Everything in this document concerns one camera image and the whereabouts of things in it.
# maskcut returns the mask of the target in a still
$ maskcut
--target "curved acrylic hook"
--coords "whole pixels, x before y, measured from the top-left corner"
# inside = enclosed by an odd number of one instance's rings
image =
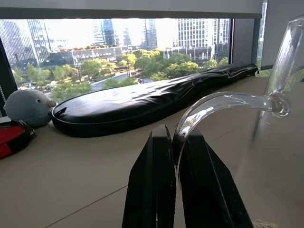
[[[250,107],[262,111],[277,113],[279,116],[285,116],[289,112],[289,106],[281,94],[280,96],[256,96],[249,93],[219,92],[210,94],[192,105],[181,118],[172,140],[176,166],[176,180],[178,183],[178,195],[181,203],[179,167],[181,153],[189,134],[200,121],[211,113],[231,107]]]

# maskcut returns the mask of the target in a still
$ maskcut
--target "black plastic piece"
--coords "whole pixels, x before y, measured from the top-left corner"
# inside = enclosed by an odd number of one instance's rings
[[[253,228],[229,169],[194,129],[181,155],[187,228]]]
[[[97,91],[57,105],[52,121],[75,137],[121,133],[172,115],[256,71],[255,64],[231,64],[169,81]]]
[[[123,228],[172,228],[175,172],[171,138],[165,125],[155,128],[131,169]]]

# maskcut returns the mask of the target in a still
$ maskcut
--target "city skyline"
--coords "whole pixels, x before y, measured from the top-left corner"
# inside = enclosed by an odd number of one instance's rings
[[[87,46],[205,48],[229,41],[230,19],[2,19],[9,62],[24,68],[51,53]]]

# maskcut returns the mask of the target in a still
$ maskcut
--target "gray plush toy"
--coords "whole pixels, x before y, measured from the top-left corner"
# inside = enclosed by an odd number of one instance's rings
[[[56,102],[35,89],[17,90],[12,93],[4,110],[11,120],[23,120],[30,127],[46,125],[51,120]]]

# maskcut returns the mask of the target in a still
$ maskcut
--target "red bag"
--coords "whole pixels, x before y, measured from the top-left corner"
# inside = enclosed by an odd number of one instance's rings
[[[0,159],[21,151],[35,136],[23,121],[0,123]]]

